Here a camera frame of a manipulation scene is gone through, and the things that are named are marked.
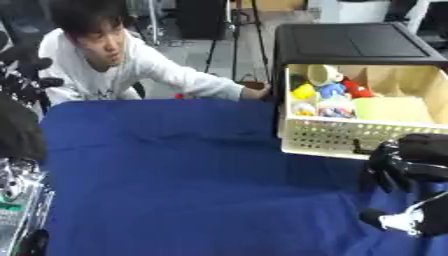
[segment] white sweatshirt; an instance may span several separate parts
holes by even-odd
[[[64,79],[63,87],[47,89],[53,105],[72,100],[140,99],[131,86],[147,78],[198,97],[238,100],[243,88],[230,79],[181,67],[128,31],[124,62],[104,73],[90,67],[61,29],[44,37],[39,56],[53,60],[49,69],[39,73],[40,77]]]

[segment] light stand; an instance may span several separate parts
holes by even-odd
[[[239,38],[241,34],[241,26],[246,24],[254,24],[257,29],[258,34],[258,42],[260,44],[260,53],[262,57],[262,61],[264,64],[264,70],[266,72],[266,78],[269,81],[269,70],[268,70],[268,58],[266,56],[266,50],[264,48],[264,41],[263,41],[263,34],[261,32],[261,21],[260,21],[260,15],[258,12],[258,6],[257,6],[257,0],[251,0],[252,3],[252,10],[254,12],[254,18],[255,22],[253,23],[242,23],[241,22],[241,15],[244,15],[244,12],[242,12],[242,0],[236,0],[236,10],[232,12],[231,15],[231,24],[229,24],[230,29],[233,31],[233,59],[232,59],[232,80],[236,80],[236,70],[237,70],[237,61],[238,61],[238,45],[239,45]],[[218,22],[222,22],[223,17],[225,15],[225,10],[228,7],[229,2],[227,0],[223,1],[222,6],[222,15]],[[212,41],[212,44],[210,46],[210,52],[208,54],[208,58],[206,60],[206,67],[205,72],[208,73],[210,70],[210,65],[213,60],[213,55],[215,53],[216,44],[218,39],[214,39]]]

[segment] white cup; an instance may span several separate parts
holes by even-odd
[[[335,67],[329,65],[309,65],[308,80],[315,86],[338,83],[344,79],[344,75]]]

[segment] sleeve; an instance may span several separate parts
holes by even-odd
[[[135,69],[139,79],[151,78],[180,88],[183,93],[199,97],[240,99],[243,86],[230,79],[179,66],[143,42],[137,41],[133,50],[136,59]]]
[[[83,100],[82,94],[76,90],[74,82],[62,71],[62,68],[58,65],[57,57],[53,56],[45,42],[39,47],[40,58],[51,58],[53,65],[45,70],[39,71],[39,77],[56,77],[64,80],[64,85],[57,88],[48,88],[45,92],[51,101],[51,105],[57,105],[66,101]]]

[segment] red toy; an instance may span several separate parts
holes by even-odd
[[[373,97],[373,93],[370,89],[359,86],[357,82],[350,80],[350,78],[348,77],[344,77],[344,80],[342,80],[342,84],[347,88],[347,92],[352,96],[353,99]]]

